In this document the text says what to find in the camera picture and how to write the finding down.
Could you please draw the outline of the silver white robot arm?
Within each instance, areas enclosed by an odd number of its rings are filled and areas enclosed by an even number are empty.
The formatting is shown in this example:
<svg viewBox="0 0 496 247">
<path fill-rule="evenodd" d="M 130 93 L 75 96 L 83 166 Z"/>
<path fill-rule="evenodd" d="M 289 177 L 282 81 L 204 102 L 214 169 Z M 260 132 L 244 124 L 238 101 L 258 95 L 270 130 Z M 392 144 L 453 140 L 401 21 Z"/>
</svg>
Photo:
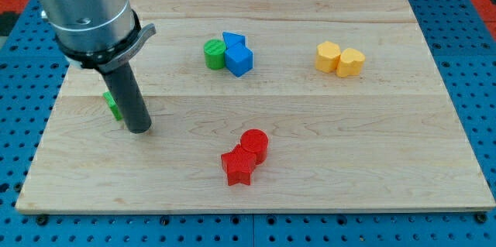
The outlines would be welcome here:
<svg viewBox="0 0 496 247">
<path fill-rule="evenodd" d="M 156 34 L 142 26 L 130 0 L 39 0 L 64 56 L 76 67 L 102 76 L 132 133 L 146 132 L 151 117 L 130 60 Z"/>
</svg>

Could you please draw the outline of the black clamp mount ring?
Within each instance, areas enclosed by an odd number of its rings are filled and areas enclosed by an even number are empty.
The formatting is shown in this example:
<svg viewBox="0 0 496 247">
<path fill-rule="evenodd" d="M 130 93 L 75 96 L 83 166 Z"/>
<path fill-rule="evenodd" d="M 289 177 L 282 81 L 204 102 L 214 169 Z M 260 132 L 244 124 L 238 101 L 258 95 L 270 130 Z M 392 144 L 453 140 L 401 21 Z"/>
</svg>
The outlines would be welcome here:
<svg viewBox="0 0 496 247">
<path fill-rule="evenodd" d="M 67 60 L 74 66 L 81 69 L 94 69 L 101 74 L 107 74 L 128 63 L 143 48 L 145 42 L 157 33 L 153 23 L 142 27 L 134 10 L 132 10 L 132 14 L 134 27 L 129 35 L 116 45 L 104 50 L 76 51 L 64 45 L 58 36 L 56 36 L 55 41 Z"/>
</svg>

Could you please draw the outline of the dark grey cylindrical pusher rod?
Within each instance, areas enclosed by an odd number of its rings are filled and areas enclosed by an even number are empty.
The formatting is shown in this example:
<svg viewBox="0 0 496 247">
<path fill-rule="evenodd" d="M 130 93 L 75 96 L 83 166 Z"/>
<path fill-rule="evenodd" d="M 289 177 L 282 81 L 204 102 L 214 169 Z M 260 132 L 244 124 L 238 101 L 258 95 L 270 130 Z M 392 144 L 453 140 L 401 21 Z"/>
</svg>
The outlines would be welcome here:
<svg viewBox="0 0 496 247">
<path fill-rule="evenodd" d="M 139 85 L 131 66 L 126 63 L 108 72 L 99 71 L 111 93 L 126 128 L 132 133 L 146 132 L 152 125 Z"/>
</svg>

